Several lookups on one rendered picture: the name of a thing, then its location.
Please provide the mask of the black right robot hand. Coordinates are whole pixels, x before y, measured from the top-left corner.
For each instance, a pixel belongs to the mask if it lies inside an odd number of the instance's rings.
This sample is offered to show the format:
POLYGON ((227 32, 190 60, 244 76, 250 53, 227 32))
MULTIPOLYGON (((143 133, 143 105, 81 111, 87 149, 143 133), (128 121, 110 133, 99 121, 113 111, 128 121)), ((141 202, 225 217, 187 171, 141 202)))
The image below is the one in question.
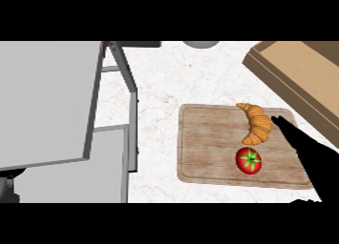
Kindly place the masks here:
POLYGON ((271 117, 312 182, 324 204, 339 204, 339 152, 321 144, 283 116, 271 117))

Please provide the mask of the red tomato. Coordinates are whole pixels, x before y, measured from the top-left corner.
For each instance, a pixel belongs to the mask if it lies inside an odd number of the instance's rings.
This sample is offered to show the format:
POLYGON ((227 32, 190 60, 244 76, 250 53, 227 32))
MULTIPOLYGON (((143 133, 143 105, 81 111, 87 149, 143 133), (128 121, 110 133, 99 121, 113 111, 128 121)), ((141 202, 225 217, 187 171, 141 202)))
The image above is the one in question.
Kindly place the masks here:
POLYGON ((244 147, 236 152, 236 166, 246 174, 261 171, 262 157, 255 149, 244 147))

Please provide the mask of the wooden cutting board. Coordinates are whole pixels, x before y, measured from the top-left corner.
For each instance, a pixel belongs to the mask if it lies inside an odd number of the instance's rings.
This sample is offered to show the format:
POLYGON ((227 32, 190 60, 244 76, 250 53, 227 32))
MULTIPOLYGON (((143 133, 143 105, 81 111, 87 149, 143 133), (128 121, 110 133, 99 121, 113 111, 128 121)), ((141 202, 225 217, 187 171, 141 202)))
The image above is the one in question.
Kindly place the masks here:
POLYGON ((295 149, 278 129, 253 147, 262 159, 258 173, 236 165, 236 152, 249 132, 244 111, 236 106, 186 104, 178 112, 177 175, 181 181, 295 190, 312 188, 295 149))

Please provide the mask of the cardboard box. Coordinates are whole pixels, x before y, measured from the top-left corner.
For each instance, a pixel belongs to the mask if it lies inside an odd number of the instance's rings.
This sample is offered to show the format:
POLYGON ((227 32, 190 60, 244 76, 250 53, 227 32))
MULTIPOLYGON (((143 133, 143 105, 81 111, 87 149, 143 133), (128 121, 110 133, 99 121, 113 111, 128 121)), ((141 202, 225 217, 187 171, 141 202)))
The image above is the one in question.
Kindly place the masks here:
POLYGON ((262 41, 243 65, 339 149, 339 41, 262 41))

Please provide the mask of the golden croissant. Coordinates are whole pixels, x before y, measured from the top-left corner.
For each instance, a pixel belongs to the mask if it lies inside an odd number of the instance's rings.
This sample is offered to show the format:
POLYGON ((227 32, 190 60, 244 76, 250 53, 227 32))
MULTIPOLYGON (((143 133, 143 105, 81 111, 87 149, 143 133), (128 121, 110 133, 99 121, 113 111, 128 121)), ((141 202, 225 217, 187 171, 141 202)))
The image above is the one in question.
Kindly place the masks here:
POLYGON ((256 146, 268 140, 270 132, 272 130, 272 123, 264 108, 250 103, 237 103, 236 107, 244 111, 249 121, 249 132, 242 143, 244 145, 256 146))

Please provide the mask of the grey round object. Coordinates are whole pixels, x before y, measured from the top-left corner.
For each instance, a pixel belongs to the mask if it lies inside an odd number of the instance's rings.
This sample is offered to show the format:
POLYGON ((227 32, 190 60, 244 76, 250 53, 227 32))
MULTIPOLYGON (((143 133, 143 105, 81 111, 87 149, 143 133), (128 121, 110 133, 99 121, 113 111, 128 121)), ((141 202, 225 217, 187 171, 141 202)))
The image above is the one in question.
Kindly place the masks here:
POLYGON ((184 44, 194 49, 209 49, 218 45, 218 41, 186 41, 184 44))

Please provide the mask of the grey flat open door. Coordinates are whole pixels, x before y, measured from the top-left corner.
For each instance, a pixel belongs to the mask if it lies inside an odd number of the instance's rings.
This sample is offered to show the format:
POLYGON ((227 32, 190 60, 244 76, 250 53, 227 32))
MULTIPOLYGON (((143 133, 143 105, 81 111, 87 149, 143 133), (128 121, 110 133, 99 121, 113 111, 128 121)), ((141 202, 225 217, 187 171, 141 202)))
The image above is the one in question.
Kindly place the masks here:
POLYGON ((90 156, 102 41, 0 41, 0 171, 90 156))

